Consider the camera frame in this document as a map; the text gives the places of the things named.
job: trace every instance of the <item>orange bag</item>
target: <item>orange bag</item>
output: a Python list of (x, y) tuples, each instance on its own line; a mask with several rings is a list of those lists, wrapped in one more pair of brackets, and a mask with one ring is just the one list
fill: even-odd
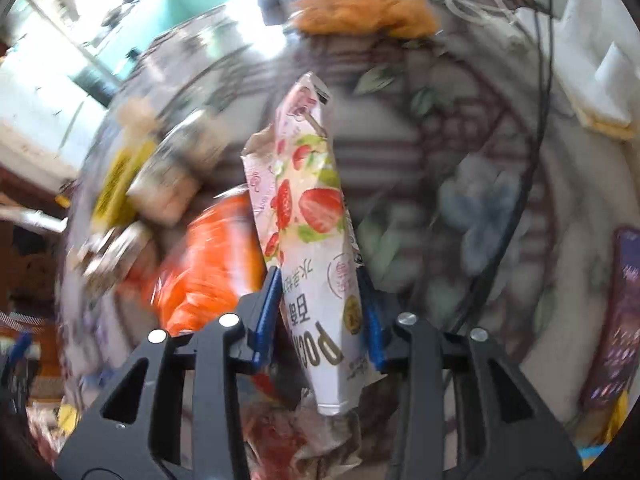
[(201, 329), (262, 288), (264, 259), (246, 186), (216, 198), (189, 224), (184, 250), (164, 261), (148, 295), (172, 336)]

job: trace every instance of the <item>cable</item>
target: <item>cable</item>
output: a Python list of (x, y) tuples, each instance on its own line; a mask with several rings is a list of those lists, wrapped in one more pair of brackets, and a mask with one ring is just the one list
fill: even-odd
[[(549, 8), (553, 8), (553, 0), (549, 0)], [(476, 277), (465, 297), (460, 302), (460, 316), (448, 329), (448, 332), (459, 332), (469, 320), (476, 320), (485, 305), (492, 286), (494, 284), (495, 276), (500, 266), (500, 262), (504, 257), (507, 248), (513, 238), (513, 234), (516, 231), (516, 227), (520, 222), (520, 218), (527, 205), (529, 199), (529, 192), (533, 184), (533, 176), (538, 168), (538, 162), (540, 160), (540, 146), (545, 136), (546, 124), (548, 121), (551, 84), (553, 75), (553, 59), (554, 59), (554, 30), (553, 22), (548, 20), (548, 35), (549, 35), (549, 53), (548, 53), (548, 77), (546, 85), (544, 83), (544, 53), (542, 51), (540, 35), (540, 22), (538, 20), (538, 10), (535, 9), (535, 25), (536, 25), (536, 41), (538, 47), (538, 127), (536, 131), (536, 138), (534, 145), (532, 146), (529, 165), (520, 179), (520, 192), (518, 199), (513, 207), (511, 217), (507, 224), (507, 227), (502, 234), (500, 245), (491, 259), (489, 264), (484, 268), (482, 273)]]
[[(467, 22), (475, 23), (476, 25), (486, 25), (487, 22), (491, 19), (492, 14), (501, 14), (505, 18), (507, 18), (510, 25), (514, 25), (517, 22), (517, 19), (514, 13), (511, 12), (511, 10), (505, 5), (504, 1), (493, 1), (495, 3), (494, 6), (481, 4), (474, 0), (444, 0), (444, 3), (447, 9), (449, 9), (452, 14), (455, 14), (457, 17)], [(472, 10), (476, 14), (476, 16), (465, 12), (456, 4)]]

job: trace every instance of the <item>strawberry print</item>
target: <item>strawberry print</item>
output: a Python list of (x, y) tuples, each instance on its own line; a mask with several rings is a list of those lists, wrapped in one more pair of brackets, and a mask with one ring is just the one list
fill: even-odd
[(275, 256), (276, 250), (278, 249), (278, 242), (280, 241), (280, 235), (278, 233), (274, 233), (269, 238), (267, 242), (267, 246), (264, 248), (264, 257), (265, 259), (269, 259), (272, 256)]
[(285, 179), (278, 188), (276, 194), (276, 214), (278, 229), (285, 229), (291, 222), (291, 185), (289, 179)]
[(337, 189), (307, 189), (298, 206), (306, 223), (318, 233), (328, 233), (342, 218), (342, 195)]
[(293, 161), (293, 167), (296, 170), (302, 168), (302, 163), (305, 161), (306, 156), (311, 153), (311, 146), (308, 144), (303, 144), (298, 147), (295, 152), (293, 152), (293, 156), (291, 160)]

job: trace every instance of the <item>black cable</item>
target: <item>black cable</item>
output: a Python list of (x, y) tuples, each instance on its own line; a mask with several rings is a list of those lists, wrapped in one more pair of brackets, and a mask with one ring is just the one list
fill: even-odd
[[(553, 8), (553, 0), (549, 0), (549, 8)], [(460, 316), (458, 320), (452, 324), (450, 328), (447, 328), (447, 332), (457, 333), (459, 332), (469, 320), (476, 320), (482, 307), (486, 304), (486, 301), (491, 293), (491, 289), (494, 285), (495, 276), (500, 266), (500, 262), (504, 257), (513, 234), (520, 222), (520, 218), (524, 213), (529, 200), (529, 192), (533, 185), (533, 177), (538, 168), (538, 162), (540, 160), (540, 146), (545, 137), (546, 124), (549, 115), (549, 107), (551, 101), (551, 84), (553, 75), (553, 59), (554, 59), (554, 30), (552, 17), (549, 17), (548, 22), (548, 36), (549, 36), (549, 53), (548, 53), (548, 76), (546, 85), (544, 83), (544, 53), (542, 51), (542, 38), (540, 36), (540, 22), (538, 21), (538, 9), (534, 9), (535, 25), (536, 25), (536, 40), (538, 47), (538, 127), (536, 131), (536, 137), (530, 153), (529, 165), (520, 179), (520, 192), (518, 199), (511, 212), (509, 222), (502, 234), (500, 245), (497, 252), (491, 259), (489, 264), (484, 268), (482, 273), (477, 276), (471, 283), (468, 292), (460, 302)]]

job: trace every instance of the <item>orange packaging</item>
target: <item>orange packaging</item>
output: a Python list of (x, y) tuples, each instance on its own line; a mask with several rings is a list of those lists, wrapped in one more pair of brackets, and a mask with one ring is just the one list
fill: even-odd
[(262, 287), (264, 260), (246, 186), (216, 197), (162, 264), (148, 297), (172, 336), (204, 327)]
[(428, 38), (440, 22), (426, 0), (299, 0), (293, 20), (307, 34), (364, 36), (386, 32), (393, 38)]

